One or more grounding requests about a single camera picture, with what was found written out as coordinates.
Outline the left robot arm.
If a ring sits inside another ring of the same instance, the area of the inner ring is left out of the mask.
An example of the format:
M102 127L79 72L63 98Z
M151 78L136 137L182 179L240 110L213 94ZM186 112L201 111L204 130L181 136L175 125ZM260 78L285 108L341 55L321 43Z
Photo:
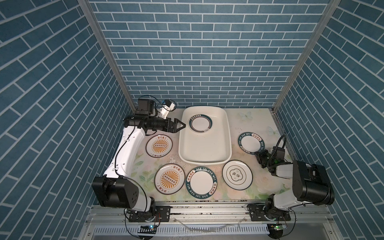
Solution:
M137 222L158 216L154 198L147 195L143 187L131 178L141 142L149 130L154 133L177 133L186 127L180 120L168 117L168 113L177 107L175 101L162 101L160 111L157 109L157 102L157 99L151 100L148 95L138 99L134 114L124 119L122 139L111 164L102 176L95 177L92 182L92 188L102 207L127 209L137 214Z

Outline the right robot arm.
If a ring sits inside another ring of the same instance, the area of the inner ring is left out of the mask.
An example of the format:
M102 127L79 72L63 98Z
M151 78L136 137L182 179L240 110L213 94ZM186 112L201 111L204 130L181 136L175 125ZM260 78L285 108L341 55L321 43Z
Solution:
M265 204L247 206L252 221L290 220L290 212L306 205L332 205L335 193L324 166L310 165L302 161L286 162L285 151L275 147L255 153L262 168L267 168L273 177L292 180L290 190L271 194Z

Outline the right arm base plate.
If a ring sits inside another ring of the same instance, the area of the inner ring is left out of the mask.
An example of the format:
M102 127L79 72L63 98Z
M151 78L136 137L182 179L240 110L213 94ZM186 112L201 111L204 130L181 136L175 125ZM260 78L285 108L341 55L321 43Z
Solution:
M277 209L274 206L266 206L263 204L248 204L247 210L249 211L252 222L260 221L290 221L291 216L288 211Z

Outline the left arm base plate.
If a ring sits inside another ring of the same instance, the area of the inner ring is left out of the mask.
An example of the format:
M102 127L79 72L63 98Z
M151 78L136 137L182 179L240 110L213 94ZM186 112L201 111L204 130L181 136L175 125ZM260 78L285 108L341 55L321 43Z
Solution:
M130 215L128 216L128 221L130 223L154 222L156 218L157 222L169 222L170 214L170 206L156 206L155 210L152 212L139 212L131 210Z

